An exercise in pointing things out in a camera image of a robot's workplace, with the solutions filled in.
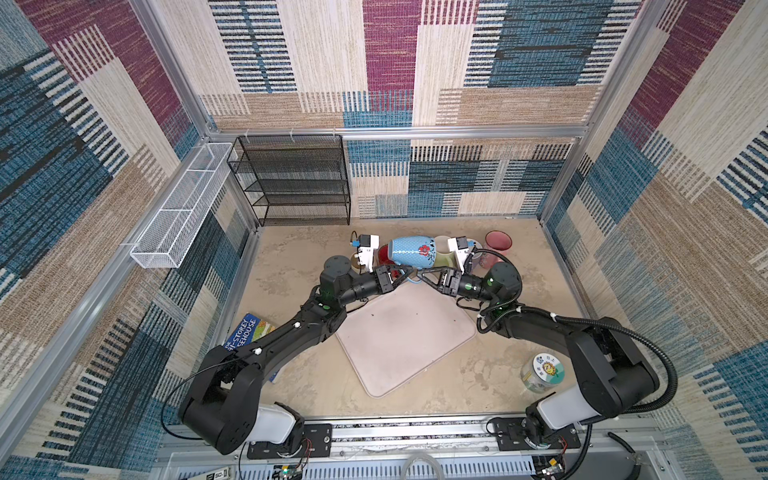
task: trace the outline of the white wire basket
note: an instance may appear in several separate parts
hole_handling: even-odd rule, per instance
[[[206,144],[131,249],[142,268],[178,268],[236,161],[232,144]]]

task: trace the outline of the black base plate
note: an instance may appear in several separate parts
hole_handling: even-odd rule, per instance
[[[310,458],[322,458],[331,456],[331,433],[333,432],[333,425],[330,423],[313,423],[304,426],[304,438],[309,439],[312,442],[312,451],[310,452]],[[280,458],[277,454],[278,450],[282,450],[280,445],[269,442],[256,442],[248,445],[248,453],[246,457],[249,460],[268,460],[272,458]],[[299,447],[299,451],[290,458],[302,458],[306,451],[306,442],[302,442]]]
[[[498,444],[499,450],[502,452],[513,452],[515,450],[535,450],[525,441],[525,429],[522,425],[523,420],[525,420],[523,417],[514,417],[509,419],[496,417],[490,421],[489,426],[493,425],[492,432],[504,433],[504,435],[496,436],[496,443]],[[551,448],[561,448],[560,443],[558,442],[558,437],[563,437],[563,439],[568,442],[568,448],[580,448],[581,441],[578,439],[578,435],[571,433],[571,429],[573,428],[573,425],[569,425],[556,431],[550,437],[554,439],[553,444],[551,444]]]

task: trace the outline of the robotic arm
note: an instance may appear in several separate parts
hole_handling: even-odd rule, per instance
[[[647,340],[623,329],[615,319],[571,319],[519,303],[522,282],[512,263],[502,257],[505,261],[494,264],[484,277],[465,273],[471,271],[472,261],[466,239],[452,240],[456,242],[452,250],[457,258],[466,262],[460,262],[458,270],[420,270],[423,281],[445,295],[488,303],[478,314],[481,333],[492,331],[507,338],[529,340],[571,358],[577,384],[526,409],[525,434],[531,446],[552,443],[558,430],[572,423],[631,412],[636,403],[659,388],[656,372],[631,338],[648,344]],[[329,258],[320,275],[320,285],[313,288],[309,299],[289,322],[249,345],[232,351],[217,346],[208,352],[180,405],[182,423],[222,454],[231,453],[246,439],[252,440],[249,434],[257,422],[265,379],[302,351],[334,334],[346,319],[345,305],[393,291],[412,271],[410,266],[384,265],[358,274],[345,257]],[[393,279],[395,272],[399,277]],[[427,274],[436,275],[436,280]],[[664,356],[657,350],[654,353]],[[670,368],[670,385],[662,398],[655,400],[660,405],[669,402],[677,388],[671,362],[667,370]],[[229,382],[231,389],[221,386]],[[300,417],[288,411],[300,424]],[[281,439],[288,442],[286,449],[293,452],[300,438],[291,436],[294,438]]]

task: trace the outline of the beige table surface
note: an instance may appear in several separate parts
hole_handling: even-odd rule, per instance
[[[352,230],[378,234],[382,243],[425,234],[467,236],[483,244],[488,231],[503,230],[512,238],[508,257],[523,280],[521,301],[580,316],[535,219],[353,220],[349,226],[264,228],[233,328],[246,313],[276,326],[290,320],[318,283],[325,260],[354,253],[349,245]],[[374,399],[366,394],[339,341],[331,337],[284,366],[274,384],[264,385],[260,401],[284,402],[307,416],[519,412],[541,397],[522,385],[520,368],[544,351],[524,340],[478,333],[405,385]],[[573,369],[567,357],[559,358],[567,369],[564,386],[569,386]]]

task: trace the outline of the patchwork wall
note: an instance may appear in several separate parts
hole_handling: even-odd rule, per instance
[[[127,0],[0,0],[0,404],[197,133]]]
[[[225,187],[181,268],[135,266],[0,478],[147,478],[162,402],[207,353],[248,234]]]
[[[573,141],[345,141],[352,217],[538,214]]]
[[[569,124],[641,0],[158,0],[221,130]]]
[[[593,313],[672,357],[689,478],[768,477],[767,18],[673,0],[547,222]]]

